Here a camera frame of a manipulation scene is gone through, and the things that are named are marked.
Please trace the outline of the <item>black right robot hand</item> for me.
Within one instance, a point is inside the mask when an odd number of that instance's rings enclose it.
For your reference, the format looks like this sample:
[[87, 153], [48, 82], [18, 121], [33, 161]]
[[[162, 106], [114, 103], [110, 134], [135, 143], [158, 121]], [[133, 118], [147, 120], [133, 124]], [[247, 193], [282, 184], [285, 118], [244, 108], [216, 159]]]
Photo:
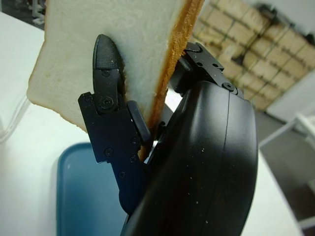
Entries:
[[147, 163], [153, 140], [135, 101], [124, 101], [123, 61], [103, 34], [94, 92], [78, 103], [97, 162], [110, 163], [128, 214], [124, 236], [238, 236], [255, 191], [258, 150], [251, 103], [199, 43], [188, 43], [171, 84], [182, 100]]

